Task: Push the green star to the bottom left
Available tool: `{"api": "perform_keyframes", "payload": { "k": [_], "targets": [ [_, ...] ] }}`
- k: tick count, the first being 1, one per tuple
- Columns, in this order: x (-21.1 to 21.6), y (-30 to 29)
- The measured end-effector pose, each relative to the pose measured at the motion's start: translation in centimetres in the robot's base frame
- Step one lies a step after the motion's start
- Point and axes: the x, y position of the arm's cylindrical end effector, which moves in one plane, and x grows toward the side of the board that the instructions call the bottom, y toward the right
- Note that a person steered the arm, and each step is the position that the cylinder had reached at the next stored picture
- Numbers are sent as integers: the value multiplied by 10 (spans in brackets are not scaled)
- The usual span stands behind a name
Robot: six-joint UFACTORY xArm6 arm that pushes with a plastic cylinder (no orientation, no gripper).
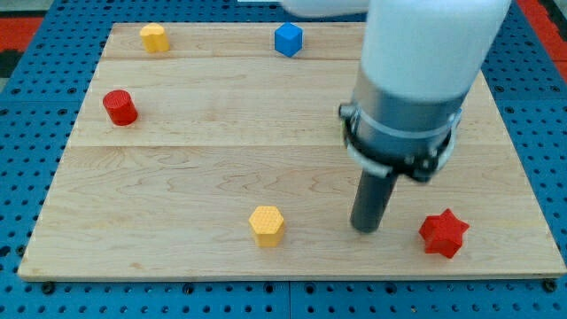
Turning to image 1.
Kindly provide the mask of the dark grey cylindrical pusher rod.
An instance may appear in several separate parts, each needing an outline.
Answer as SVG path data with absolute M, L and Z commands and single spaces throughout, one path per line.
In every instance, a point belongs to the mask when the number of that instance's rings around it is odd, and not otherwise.
M 350 223 L 356 230 L 371 233 L 378 229 L 397 179 L 394 173 L 384 177 L 366 171 L 361 173 L 350 216 Z

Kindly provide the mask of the grey flange with black clamp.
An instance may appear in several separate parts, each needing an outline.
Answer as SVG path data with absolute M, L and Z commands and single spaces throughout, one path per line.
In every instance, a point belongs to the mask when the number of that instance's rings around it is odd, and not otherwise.
M 463 97 L 423 101 L 392 94 L 359 70 L 351 102 L 338 108 L 349 155 L 377 177 L 427 183 L 451 157 Z

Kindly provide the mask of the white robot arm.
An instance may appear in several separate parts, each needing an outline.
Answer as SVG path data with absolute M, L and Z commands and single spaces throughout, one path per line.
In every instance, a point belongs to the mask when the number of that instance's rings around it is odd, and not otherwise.
M 426 183 L 452 155 L 462 104 L 510 0 L 282 0 L 303 18 L 364 13 L 351 100 L 338 109 L 362 173 L 352 226 L 377 230 L 400 175 Z

